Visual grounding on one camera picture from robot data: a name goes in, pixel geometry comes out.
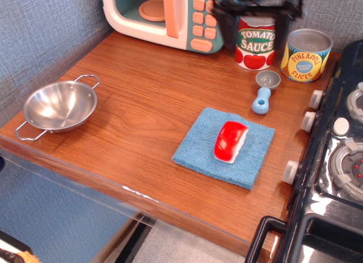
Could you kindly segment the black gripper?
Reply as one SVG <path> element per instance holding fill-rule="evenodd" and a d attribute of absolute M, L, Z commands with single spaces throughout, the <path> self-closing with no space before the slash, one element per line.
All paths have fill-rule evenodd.
<path fill-rule="evenodd" d="M 291 18 L 302 15 L 303 0 L 219 0 L 213 12 L 217 14 L 224 46 L 234 49 L 238 35 L 237 16 L 274 17 L 275 49 L 283 48 Z"/>

